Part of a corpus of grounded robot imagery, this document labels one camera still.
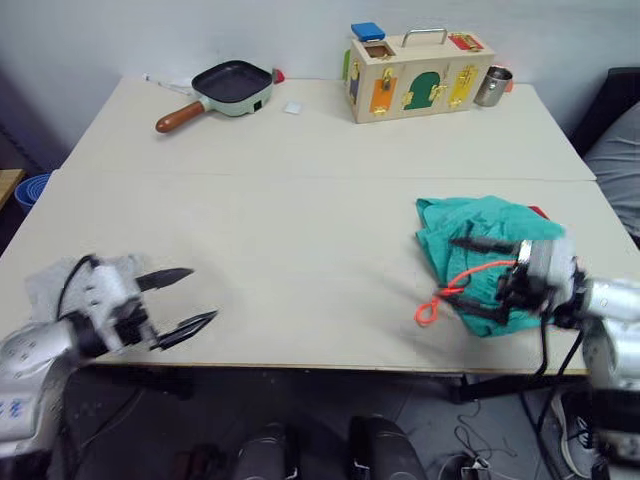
metal cup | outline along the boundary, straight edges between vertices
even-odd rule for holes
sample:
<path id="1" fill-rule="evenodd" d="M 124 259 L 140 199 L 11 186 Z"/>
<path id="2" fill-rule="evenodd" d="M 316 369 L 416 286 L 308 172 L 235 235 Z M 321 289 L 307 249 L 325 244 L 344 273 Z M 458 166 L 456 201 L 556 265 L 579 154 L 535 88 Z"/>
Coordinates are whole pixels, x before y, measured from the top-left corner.
<path id="1" fill-rule="evenodd" d="M 474 102 L 483 107 L 495 106 L 512 78 L 513 74 L 509 70 L 493 65 L 484 77 Z"/>

white table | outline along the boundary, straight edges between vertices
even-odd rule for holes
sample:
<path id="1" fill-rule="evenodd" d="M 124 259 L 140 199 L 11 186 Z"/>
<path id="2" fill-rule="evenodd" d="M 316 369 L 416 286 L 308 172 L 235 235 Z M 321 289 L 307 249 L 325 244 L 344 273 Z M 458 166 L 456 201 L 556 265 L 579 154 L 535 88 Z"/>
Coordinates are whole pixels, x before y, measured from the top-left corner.
<path id="1" fill-rule="evenodd" d="M 196 269 L 147 295 L 161 329 L 219 307 L 199 336 L 119 361 L 426 372 L 530 372 L 538 332 L 481 339 L 446 306 L 413 322 L 435 282 L 414 238 L 418 197 L 482 196 L 540 206 L 575 237 L 593 275 L 636 278 L 640 255 L 593 182 L 56 173 L 0 258 L 0 334 L 29 312 L 23 279 L 62 256 L 144 252 Z M 553 332 L 550 370 L 574 334 Z M 576 356 L 569 371 L 582 372 Z"/>
<path id="2" fill-rule="evenodd" d="M 201 116 L 169 135 L 156 121 L 192 99 L 123 79 L 65 169 L 278 177 L 593 180 L 533 87 L 497 107 L 358 125 L 341 82 L 287 80 L 254 115 Z M 283 112 L 300 102 L 300 115 Z"/>

wooden lock box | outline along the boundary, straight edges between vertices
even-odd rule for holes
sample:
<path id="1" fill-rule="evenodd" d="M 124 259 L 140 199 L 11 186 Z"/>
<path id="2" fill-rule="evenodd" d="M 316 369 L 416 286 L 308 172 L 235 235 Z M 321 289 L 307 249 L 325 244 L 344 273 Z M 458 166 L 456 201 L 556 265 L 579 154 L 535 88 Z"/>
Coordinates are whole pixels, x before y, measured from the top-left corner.
<path id="1" fill-rule="evenodd" d="M 444 28 L 353 39 L 346 88 L 356 122 L 466 110 L 494 55 L 477 35 Z"/>

green cloth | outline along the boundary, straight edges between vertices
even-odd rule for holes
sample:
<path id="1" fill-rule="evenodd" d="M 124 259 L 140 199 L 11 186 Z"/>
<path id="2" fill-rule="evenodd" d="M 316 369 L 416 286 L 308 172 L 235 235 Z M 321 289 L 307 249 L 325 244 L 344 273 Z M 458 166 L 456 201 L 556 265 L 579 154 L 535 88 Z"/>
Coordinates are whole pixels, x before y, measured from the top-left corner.
<path id="1" fill-rule="evenodd" d="M 564 229 L 542 218 L 530 208 L 488 196 L 479 199 L 418 199 L 418 215 L 424 228 L 416 232 L 439 282 L 444 286 L 456 275 L 488 262 L 515 259 L 498 253 L 472 252 L 449 243 L 457 237 L 491 237 L 517 242 L 562 237 Z M 506 267 L 490 268 L 471 276 L 464 296 L 487 307 L 497 307 L 498 277 Z M 509 322 L 501 326 L 489 320 L 458 312 L 469 330 L 480 337 L 505 335 L 540 325 L 540 320 L 521 310 L 512 310 Z"/>

blue bucket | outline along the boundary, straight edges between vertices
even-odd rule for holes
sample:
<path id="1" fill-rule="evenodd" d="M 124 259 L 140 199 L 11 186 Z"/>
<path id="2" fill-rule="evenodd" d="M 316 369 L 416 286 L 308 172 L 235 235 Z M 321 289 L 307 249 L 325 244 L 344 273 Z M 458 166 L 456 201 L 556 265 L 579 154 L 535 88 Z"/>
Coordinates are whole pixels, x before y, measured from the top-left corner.
<path id="1" fill-rule="evenodd" d="M 42 194 L 44 187 L 47 185 L 50 176 L 50 173 L 44 173 L 42 175 L 31 177 L 18 185 L 16 190 L 13 192 L 13 195 L 16 197 L 16 200 L 25 213 L 29 213 L 29 210 L 31 210 L 33 205 L 35 205 L 36 201 Z"/>

